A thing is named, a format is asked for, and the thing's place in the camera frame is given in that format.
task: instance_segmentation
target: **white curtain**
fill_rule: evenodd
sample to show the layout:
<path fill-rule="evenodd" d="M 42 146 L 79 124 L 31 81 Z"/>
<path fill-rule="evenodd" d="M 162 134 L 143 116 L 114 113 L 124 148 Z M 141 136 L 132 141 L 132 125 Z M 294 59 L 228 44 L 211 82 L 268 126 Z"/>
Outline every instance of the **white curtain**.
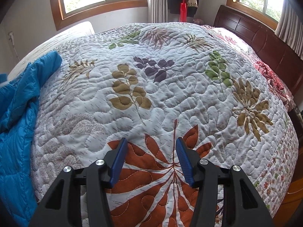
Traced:
<path fill-rule="evenodd" d="M 167 22 L 167 0 L 148 0 L 148 22 Z"/>
<path fill-rule="evenodd" d="M 288 0 L 284 0 L 282 15 L 275 34 L 303 60 L 303 25 Z"/>

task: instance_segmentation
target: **white quilt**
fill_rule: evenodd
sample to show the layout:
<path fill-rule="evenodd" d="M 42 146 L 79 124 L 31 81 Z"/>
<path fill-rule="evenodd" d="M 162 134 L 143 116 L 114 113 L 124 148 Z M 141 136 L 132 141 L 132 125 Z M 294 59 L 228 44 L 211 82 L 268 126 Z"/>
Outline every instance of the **white quilt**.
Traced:
<path fill-rule="evenodd" d="M 188 227 L 198 192 L 176 156 L 181 136 L 201 158 L 240 165 L 274 216 L 298 140 L 282 101 L 246 58 L 188 23 L 130 24 L 57 50 L 62 66 L 41 89 L 32 146 L 38 199 L 64 166 L 89 166 L 126 137 L 120 180 L 108 190 L 115 226 Z"/>

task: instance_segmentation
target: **wooden headboard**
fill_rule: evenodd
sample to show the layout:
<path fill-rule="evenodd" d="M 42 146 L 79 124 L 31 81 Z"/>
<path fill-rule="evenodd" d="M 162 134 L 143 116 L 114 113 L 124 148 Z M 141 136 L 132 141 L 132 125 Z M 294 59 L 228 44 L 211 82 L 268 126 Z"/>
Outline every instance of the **wooden headboard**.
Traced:
<path fill-rule="evenodd" d="M 214 26 L 224 27 L 250 45 L 293 95 L 303 84 L 303 60 L 264 24 L 221 5 Z"/>

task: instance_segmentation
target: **blue jacket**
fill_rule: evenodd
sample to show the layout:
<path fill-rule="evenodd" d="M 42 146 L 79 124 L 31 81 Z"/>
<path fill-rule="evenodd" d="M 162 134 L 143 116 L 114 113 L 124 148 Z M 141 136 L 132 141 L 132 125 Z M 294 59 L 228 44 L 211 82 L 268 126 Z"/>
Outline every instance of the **blue jacket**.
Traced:
<path fill-rule="evenodd" d="M 37 207 L 30 158 L 40 88 L 61 62 L 52 51 L 0 88 L 0 198 L 20 227 L 28 226 Z"/>

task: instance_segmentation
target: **metal screw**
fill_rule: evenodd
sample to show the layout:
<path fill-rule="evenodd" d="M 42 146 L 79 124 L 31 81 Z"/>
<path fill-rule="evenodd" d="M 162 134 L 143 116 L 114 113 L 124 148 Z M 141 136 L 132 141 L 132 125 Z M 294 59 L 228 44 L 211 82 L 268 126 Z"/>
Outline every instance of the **metal screw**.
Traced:
<path fill-rule="evenodd" d="M 104 163 L 105 163 L 105 161 L 102 160 L 102 159 L 99 159 L 99 160 L 96 161 L 96 165 L 97 165 L 97 166 L 101 166 L 101 165 L 103 165 Z"/>
<path fill-rule="evenodd" d="M 200 160 L 200 164 L 201 165 L 207 165 L 208 164 L 208 160 L 207 159 L 201 159 Z"/>
<path fill-rule="evenodd" d="M 71 170 L 72 170 L 72 168 L 70 166 L 66 166 L 63 168 L 63 171 L 66 173 L 70 172 Z"/>
<path fill-rule="evenodd" d="M 235 166 L 232 167 L 232 169 L 233 169 L 234 171 L 238 172 L 238 171 L 241 170 L 241 167 L 235 165 Z"/>

